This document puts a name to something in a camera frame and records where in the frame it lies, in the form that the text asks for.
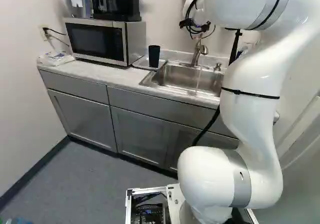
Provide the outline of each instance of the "stainless steel sink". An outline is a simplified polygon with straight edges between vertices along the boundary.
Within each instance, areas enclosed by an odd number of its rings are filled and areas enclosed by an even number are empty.
[[[157,72],[150,72],[140,85],[158,88],[179,94],[205,98],[219,97],[224,72],[212,67],[186,66],[168,62]]]

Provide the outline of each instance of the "electrical outlet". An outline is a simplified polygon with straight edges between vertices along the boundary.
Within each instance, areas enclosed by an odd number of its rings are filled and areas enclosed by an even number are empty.
[[[43,39],[43,41],[48,41],[47,36],[45,35],[45,32],[43,30],[43,28],[49,28],[48,25],[39,25],[38,26],[40,34],[41,34],[41,38]]]

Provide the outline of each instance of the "floor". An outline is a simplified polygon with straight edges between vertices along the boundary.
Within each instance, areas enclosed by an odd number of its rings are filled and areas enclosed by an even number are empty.
[[[3,209],[34,224],[124,224],[126,189],[177,180],[69,143]]]

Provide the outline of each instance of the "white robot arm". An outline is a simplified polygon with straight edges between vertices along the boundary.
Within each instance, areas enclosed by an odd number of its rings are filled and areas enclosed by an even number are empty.
[[[197,24],[210,20],[261,31],[258,45],[228,68],[223,81],[221,116],[239,147],[190,147],[178,162],[180,188],[195,217],[219,223],[230,207],[267,208],[282,194],[273,119],[289,68],[318,51],[320,0],[198,0],[197,5],[190,12]]]

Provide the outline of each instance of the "faucet handle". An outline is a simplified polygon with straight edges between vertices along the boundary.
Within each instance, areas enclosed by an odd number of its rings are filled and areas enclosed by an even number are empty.
[[[213,70],[214,71],[221,71],[221,65],[222,65],[221,63],[216,63]]]
[[[209,53],[209,49],[205,45],[201,45],[201,54],[207,55]]]

